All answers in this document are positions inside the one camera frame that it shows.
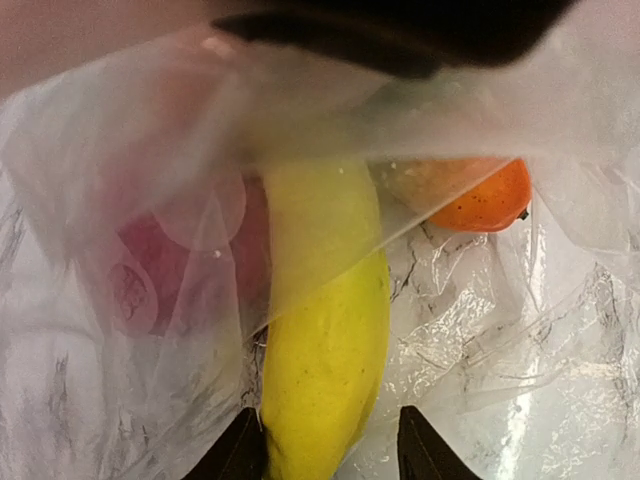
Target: plastic wrap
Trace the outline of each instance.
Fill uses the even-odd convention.
[[[598,36],[598,8],[584,2],[509,68],[424,83],[200,26],[10,97],[0,476],[184,475],[259,401],[269,258],[256,173],[276,157],[348,156],[374,176],[407,159],[495,160],[434,182],[420,213],[379,184],[392,343],[338,478],[396,478],[408,403],[488,478],[633,478],[638,14],[620,0],[609,12],[629,27]],[[535,186],[529,220],[498,235],[422,223],[516,156]],[[309,255],[337,275],[381,246],[357,242]],[[301,278],[288,300],[326,280]]]

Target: yellow banana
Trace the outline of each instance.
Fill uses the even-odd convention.
[[[328,480],[375,404],[389,340],[389,274],[362,161],[268,165],[272,309],[261,417],[268,480]],[[306,291],[312,278],[331,279]],[[302,292],[296,299],[291,292]]]

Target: banana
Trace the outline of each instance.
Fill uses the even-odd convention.
[[[267,480],[328,480],[362,435],[389,340],[389,274],[363,161],[272,163],[272,312],[261,418]],[[336,276],[340,267],[351,266]],[[305,290],[304,283],[324,282]]]

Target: red apple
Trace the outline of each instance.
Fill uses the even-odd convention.
[[[258,177],[244,178],[246,207],[242,223],[230,242],[235,262],[236,289],[241,306],[264,308],[268,300],[271,263],[269,255],[269,211],[267,198]],[[153,214],[138,217],[122,228],[118,235],[140,267],[147,273],[157,297],[155,320],[134,320],[140,297],[142,279],[135,281],[129,275],[111,275],[117,303],[126,322],[136,321],[153,325],[150,333],[163,334],[171,321],[178,295],[189,297],[182,289],[185,270],[191,255],[201,254],[176,243],[162,229]],[[131,325],[132,331],[140,327]]]

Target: persimmon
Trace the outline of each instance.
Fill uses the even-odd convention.
[[[467,179],[501,162],[497,158],[447,161],[402,161],[376,167],[379,181],[393,196],[418,214],[428,212]],[[526,215],[531,179],[522,159],[503,166],[473,189],[430,217],[435,225],[462,232],[498,232]]]
[[[439,227],[456,231],[499,232],[516,219],[526,218],[531,190],[527,165],[517,159],[456,198],[429,220]]]

